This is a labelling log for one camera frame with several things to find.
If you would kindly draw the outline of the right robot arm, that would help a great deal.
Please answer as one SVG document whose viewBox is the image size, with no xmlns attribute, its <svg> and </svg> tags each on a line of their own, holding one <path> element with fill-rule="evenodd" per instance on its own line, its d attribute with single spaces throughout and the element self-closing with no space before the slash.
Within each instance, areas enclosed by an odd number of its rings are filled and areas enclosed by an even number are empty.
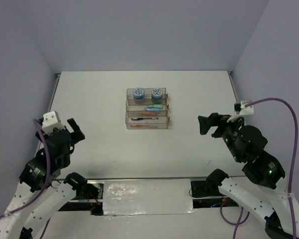
<svg viewBox="0 0 299 239">
<path fill-rule="evenodd" d="M 221 169 L 215 169 L 207 178 L 207 191 L 233 199 L 257 218 L 272 239 L 299 239 L 299 203 L 289 192 L 288 178 L 280 162 L 265 151 L 267 139 L 261 131 L 245 125 L 243 118 L 230 120 L 230 115 L 212 113 L 199 116 L 201 135 L 215 127 L 213 138 L 223 139 L 234 160 L 243 163 L 242 171 L 249 181 L 259 187 L 268 202 L 263 202 Z"/>
</svg>

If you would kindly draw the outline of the red pen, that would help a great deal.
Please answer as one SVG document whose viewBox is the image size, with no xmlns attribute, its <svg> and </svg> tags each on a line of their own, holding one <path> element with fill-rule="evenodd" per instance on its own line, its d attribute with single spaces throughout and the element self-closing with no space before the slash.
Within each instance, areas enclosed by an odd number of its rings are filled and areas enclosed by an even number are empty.
<svg viewBox="0 0 299 239">
<path fill-rule="evenodd" d="M 131 128 L 158 128 L 157 125 L 130 124 Z"/>
</svg>

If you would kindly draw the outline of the green correction tape case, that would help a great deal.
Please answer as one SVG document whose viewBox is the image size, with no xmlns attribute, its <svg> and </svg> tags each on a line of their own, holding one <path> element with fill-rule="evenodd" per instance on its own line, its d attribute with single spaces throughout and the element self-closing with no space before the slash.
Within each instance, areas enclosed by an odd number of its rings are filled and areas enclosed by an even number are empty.
<svg viewBox="0 0 299 239">
<path fill-rule="evenodd" d="M 145 110 L 146 111 L 161 111 L 163 108 L 163 105 L 148 105 Z"/>
</svg>

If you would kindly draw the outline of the blue jar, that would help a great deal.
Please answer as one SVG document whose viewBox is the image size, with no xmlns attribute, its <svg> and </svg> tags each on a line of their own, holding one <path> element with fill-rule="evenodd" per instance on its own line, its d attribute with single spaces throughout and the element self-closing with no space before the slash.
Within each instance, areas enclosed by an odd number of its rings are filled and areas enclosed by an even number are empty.
<svg viewBox="0 0 299 239">
<path fill-rule="evenodd" d="M 154 104 L 160 104 L 163 97 L 163 90 L 161 88 L 153 88 L 151 92 L 151 100 Z"/>
<path fill-rule="evenodd" d="M 142 104 L 145 98 L 145 90 L 141 87 L 133 89 L 133 98 L 136 104 Z"/>
</svg>

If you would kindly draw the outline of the blue pen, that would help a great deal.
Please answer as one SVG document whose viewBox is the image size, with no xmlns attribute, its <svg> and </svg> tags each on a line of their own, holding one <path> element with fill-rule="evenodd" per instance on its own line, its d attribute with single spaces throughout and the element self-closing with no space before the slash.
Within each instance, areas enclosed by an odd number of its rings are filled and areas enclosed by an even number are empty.
<svg viewBox="0 0 299 239">
<path fill-rule="evenodd" d="M 158 120 L 157 117 L 146 117 L 146 118 L 131 118 L 132 121 L 141 121 L 141 120 Z"/>
</svg>

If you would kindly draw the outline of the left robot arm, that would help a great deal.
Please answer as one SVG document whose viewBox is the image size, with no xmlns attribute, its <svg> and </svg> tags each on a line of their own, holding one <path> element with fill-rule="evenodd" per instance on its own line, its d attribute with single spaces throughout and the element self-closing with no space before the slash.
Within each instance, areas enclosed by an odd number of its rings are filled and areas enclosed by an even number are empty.
<svg viewBox="0 0 299 239">
<path fill-rule="evenodd" d="M 83 141 L 85 135 L 74 119 L 67 121 L 72 131 L 54 114 L 33 122 L 42 148 L 26 163 L 16 192 L 0 215 L 0 239 L 34 238 L 66 203 L 73 198 L 81 199 L 88 192 L 87 179 L 73 172 L 47 199 L 40 201 L 61 170 L 69 166 L 75 145 Z"/>
</svg>

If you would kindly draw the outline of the pink correction tape case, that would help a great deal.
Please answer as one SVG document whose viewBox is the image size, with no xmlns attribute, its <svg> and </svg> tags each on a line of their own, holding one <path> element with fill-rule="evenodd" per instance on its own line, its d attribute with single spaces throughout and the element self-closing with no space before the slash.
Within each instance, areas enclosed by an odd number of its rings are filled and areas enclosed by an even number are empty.
<svg viewBox="0 0 299 239">
<path fill-rule="evenodd" d="M 154 112 L 154 111 L 144 111 L 144 112 L 141 112 L 141 116 L 142 117 L 156 117 L 157 116 L 157 112 Z"/>
</svg>

